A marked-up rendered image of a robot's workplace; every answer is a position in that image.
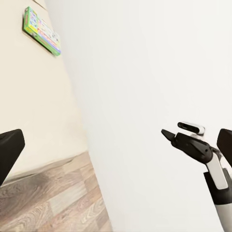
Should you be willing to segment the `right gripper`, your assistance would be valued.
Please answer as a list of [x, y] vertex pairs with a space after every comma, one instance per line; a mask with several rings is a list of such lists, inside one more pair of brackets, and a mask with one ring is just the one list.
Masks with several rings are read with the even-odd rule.
[[209, 155], [210, 144], [204, 140], [183, 134], [179, 132], [177, 135], [165, 129], [161, 132], [170, 142], [171, 145], [181, 149], [186, 155], [195, 160], [203, 160]]

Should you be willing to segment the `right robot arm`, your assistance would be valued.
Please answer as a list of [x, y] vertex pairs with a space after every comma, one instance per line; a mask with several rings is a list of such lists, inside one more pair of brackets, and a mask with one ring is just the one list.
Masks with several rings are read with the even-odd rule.
[[179, 122], [178, 127], [193, 132], [191, 136], [179, 132], [177, 135], [165, 129], [161, 132], [171, 145], [186, 155], [205, 164], [203, 173], [224, 232], [232, 232], [232, 179], [221, 166], [221, 151], [204, 141], [206, 127], [190, 122]]

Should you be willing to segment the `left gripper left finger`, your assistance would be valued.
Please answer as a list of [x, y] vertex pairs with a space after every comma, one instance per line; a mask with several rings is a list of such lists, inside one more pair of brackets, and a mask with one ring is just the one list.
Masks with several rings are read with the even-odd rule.
[[0, 186], [25, 148], [21, 129], [0, 134]]

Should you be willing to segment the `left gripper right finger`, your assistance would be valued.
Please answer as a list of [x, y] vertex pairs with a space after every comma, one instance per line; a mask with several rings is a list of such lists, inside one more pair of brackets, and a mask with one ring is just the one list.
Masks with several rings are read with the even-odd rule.
[[217, 138], [217, 147], [232, 167], [232, 130], [222, 128]]

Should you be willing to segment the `board game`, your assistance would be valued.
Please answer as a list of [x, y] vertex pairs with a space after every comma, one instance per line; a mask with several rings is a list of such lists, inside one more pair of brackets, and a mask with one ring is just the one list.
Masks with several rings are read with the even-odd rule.
[[25, 9], [24, 29], [56, 56], [61, 55], [60, 36], [30, 6]]

